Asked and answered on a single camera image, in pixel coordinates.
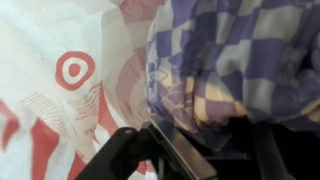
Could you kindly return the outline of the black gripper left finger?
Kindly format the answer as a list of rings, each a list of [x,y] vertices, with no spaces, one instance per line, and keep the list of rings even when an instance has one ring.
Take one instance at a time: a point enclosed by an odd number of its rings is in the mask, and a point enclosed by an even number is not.
[[[158,180],[218,180],[210,163],[167,122],[118,129],[75,180],[129,180],[145,161]]]

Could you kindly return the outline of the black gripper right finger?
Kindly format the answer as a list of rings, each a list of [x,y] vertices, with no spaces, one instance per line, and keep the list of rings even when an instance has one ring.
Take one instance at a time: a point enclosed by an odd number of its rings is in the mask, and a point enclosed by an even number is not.
[[[270,125],[254,124],[252,131],[262,180],[294,180],[287,171]]]

